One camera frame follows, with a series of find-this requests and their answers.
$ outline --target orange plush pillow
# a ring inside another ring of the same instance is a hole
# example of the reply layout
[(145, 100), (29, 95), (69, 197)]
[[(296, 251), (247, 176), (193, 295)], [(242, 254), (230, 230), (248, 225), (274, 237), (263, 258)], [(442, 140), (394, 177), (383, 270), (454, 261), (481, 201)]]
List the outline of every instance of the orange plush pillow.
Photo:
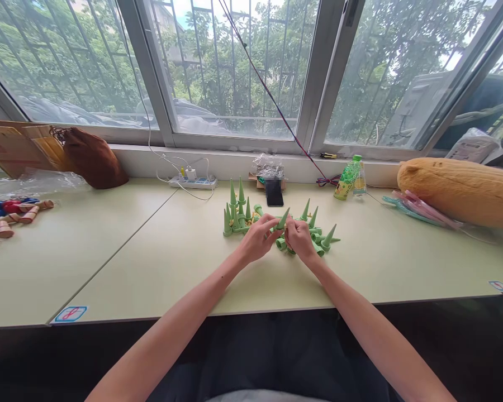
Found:
[(451, 218), (503, 229), (503, 169), (417, 158), (401, 163), (397, 182)]

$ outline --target hand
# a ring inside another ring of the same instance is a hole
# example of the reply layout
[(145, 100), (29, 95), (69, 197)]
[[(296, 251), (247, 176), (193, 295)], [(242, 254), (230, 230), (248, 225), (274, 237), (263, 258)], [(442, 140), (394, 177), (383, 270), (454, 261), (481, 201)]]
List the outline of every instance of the hand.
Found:
[(240, 242), (239, 247), (233, 253), (244, 265), (249, 264), (264, 256), (271, 249), (272, 244), (282, 235), (283, 230), (270, 232), (270, 229), (279, 223), (272, 215), (264, 214), (252, 224)]
[(298, 257), (304, 262), (309, 258), (317, 256), (317, 252), (311, 243), (311, 235), (306, 222), (295, 221), (290, 215), (285, 222), (287, 230), (285, 231), (285, 243), (292, 249)]

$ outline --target black phone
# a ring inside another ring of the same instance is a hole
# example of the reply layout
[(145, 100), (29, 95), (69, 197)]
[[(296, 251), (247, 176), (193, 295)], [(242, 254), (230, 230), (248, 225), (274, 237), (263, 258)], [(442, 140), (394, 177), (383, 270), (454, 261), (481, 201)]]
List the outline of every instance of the black phone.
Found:
[(282, 207), (281, 179), (264, 179), (264, 188), (267, 195), (267, 205), (269, 207)]

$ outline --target label sticker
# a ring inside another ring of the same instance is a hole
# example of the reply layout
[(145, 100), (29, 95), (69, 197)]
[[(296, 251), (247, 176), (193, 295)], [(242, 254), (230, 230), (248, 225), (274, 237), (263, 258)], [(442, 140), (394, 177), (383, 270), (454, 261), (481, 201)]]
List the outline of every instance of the label sticker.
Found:
[(87, 309), (87, 306), (69, 306), (64, 308), (61, 313), (54, 318), (54, 322), (75, 322)]
[(499, 291), (503, 291), (503, 283), (499, 281), (488, 281), (490, 285), (496, 288)]

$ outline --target plastic bag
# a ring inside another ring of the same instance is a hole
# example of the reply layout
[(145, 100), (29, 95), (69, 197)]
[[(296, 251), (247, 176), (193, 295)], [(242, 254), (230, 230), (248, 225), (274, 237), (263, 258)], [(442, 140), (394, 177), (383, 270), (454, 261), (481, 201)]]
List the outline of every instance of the plastic bag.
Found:
[(90, 186), (73, 172), (27, 168), (18, 179), (0, 179), (0, 200), (59, 192), (81, 192)]
[(261, 154), (253, 160), (251, 173), (263, 178), (285, 177), (281, 158), (268, 154)]
[(501, 142), (478, 128), (470, 128), (453, 145), (447, 159), (467, 160), (486, 165), (491, 160), (503, 155)]

